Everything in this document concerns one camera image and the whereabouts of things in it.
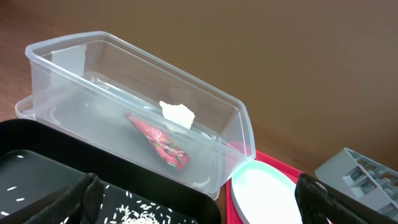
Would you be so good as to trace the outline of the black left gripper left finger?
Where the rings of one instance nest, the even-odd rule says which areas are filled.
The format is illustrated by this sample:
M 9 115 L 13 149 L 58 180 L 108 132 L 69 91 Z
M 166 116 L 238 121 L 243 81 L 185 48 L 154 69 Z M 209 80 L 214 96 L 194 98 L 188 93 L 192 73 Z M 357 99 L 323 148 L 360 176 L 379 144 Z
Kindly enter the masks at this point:
M 4 224 L 95 224 L 103 203 L 104 185 L 94 173 L 84 174 L 73 185 L 1 218 Z

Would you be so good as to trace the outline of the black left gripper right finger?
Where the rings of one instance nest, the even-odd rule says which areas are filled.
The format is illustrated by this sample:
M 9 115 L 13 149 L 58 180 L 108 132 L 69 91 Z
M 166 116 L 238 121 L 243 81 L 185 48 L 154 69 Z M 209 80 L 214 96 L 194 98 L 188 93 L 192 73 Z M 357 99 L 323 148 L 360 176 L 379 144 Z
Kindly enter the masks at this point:
M 295 199 L 303 224 L 397 224 L 305 173 L 298 177 Z

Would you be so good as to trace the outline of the rice food waste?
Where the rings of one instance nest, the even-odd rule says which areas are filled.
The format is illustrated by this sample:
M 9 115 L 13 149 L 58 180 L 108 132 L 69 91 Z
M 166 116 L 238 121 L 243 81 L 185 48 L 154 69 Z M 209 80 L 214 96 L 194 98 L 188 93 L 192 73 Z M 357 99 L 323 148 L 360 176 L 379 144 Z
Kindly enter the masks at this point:
M 83 173 L 33 152 L 1 157 L 1 220 L 62 187 L 76 183 Z M 103 182 L 98 223 L 196 223 L 180 212 Z

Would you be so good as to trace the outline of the light blue plate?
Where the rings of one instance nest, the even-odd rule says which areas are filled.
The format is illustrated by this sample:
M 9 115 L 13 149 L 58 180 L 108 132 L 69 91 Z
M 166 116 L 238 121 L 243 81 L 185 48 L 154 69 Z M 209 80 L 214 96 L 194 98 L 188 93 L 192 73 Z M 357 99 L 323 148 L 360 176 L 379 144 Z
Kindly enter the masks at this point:
M 231 178 L 231 195 L 243 224 L 302 224 L 296 184 L 276 168 L 251 161 Z

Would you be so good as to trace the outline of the red snack wrapper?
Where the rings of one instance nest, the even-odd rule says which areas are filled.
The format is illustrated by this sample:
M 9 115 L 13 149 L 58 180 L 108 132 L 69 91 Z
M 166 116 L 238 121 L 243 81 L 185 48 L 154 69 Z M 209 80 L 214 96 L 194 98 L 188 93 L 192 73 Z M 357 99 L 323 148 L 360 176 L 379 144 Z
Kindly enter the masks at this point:
M 156 153 L 170 166 L 182 170 L 190 160 L 189 155 L 175 144 L 162 130 L 151 126 L 132 114 L 124 116 L 143 134 Z

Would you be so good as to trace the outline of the white napkin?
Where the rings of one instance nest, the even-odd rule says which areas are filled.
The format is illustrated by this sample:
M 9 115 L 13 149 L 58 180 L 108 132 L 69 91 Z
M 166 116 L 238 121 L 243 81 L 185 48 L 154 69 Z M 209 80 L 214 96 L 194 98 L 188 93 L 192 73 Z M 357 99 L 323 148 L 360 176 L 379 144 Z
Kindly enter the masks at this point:
M 162 108 L 162 114 L 165 119 L 179 124 L 187 129 L 192 127 L 195 114 L 185 105 L 170 105 L 163 101 L 159 101 L 159 105 Z

